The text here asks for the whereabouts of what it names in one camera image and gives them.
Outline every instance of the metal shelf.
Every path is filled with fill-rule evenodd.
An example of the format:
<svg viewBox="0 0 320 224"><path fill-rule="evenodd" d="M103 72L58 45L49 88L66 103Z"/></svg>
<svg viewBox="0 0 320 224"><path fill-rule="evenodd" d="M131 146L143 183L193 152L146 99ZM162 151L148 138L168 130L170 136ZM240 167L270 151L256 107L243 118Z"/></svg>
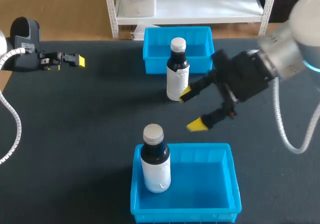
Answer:
<svg viewBox="0 0 320 224"><path fill-rule="evenodd" d="M125 17L121 0L114 6L107 0L113 36L118 36L118 25L148 24L201 24L262 22L260 35L264 35L274 0L157 0L156 15L151 17Z"/></svg>

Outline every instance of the robotic arm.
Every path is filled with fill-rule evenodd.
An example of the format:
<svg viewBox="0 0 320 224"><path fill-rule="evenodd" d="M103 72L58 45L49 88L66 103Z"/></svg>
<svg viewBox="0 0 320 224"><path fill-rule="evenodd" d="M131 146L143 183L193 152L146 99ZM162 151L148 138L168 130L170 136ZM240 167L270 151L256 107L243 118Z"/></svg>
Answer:
<svg viewBox="0 0 320 224"><path fill-rule="evenodd" d="M258 44L259 50L232 59L217 51L212 56L215 69L184 91L180 98L187 102L213 83L224 100L221 108L188 124L190 131L208 130L226 117L233 118L238 102L267 89L273 79L276 85L278 77L286 80L306 68L320 72L320 0L299 0L289 20Z"/></svg>
<svg viewBox="0 0 320 224"><path fill-rule="evenodd" d="M79 54L45 52L41 48L40 27L33 19L19 17L11 25L10 37L6 38L0 30L0 59L13 49L25 49L27 55L9 58L0 66L3 70L29 72L37 70L60 70L65 62L70 66L85 66L85 59Z"/></svg>

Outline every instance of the white bottle label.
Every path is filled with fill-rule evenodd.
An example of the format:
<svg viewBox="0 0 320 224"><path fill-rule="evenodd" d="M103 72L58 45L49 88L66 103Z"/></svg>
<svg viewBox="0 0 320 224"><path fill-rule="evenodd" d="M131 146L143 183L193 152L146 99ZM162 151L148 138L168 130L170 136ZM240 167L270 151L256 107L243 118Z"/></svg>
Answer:
<svg viewBox="0 0 320 224"><path fill-rule="evenodd" d="M170 156L159 165L146 163L141 158L144 183L146 188L153 193L162 193L171 184Z"/></svg>
<svg viewBox="0 0 320 224"><path fill-rule="evenodd" d="M179 101L180 96L188 87L190 65L176 72L166 67L166 93L169 99Z"/></svg>

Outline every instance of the wooden floor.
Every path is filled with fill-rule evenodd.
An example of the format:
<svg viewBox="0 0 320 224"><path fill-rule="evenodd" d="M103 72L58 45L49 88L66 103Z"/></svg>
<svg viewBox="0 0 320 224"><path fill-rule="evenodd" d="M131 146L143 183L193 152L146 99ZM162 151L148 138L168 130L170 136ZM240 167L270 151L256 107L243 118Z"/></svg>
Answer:
<svg viewBox="0 0 320 224"><path fill-rule="evenodd" d="M105 1L0 0L0 29L9 36L13 20L25 16L39 22L42 40L110 40L112 33ZM269 25L269 30L278 25ZM258 30L259 23L212 25L214 38L255 37ZM10 74L0 72L1 90Z"/></svg>

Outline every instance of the white shelf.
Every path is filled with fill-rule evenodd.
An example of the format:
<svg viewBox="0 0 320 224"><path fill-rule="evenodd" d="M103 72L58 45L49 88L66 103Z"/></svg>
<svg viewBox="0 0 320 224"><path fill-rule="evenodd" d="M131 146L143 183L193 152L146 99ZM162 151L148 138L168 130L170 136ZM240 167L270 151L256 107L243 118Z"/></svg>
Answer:
<svg viewBox="0 0 320 224"><path fill-rule="evenodd" d="M157 0L156 15L129 18L116 6L118 25L261 22L259 0Z"/></svg>

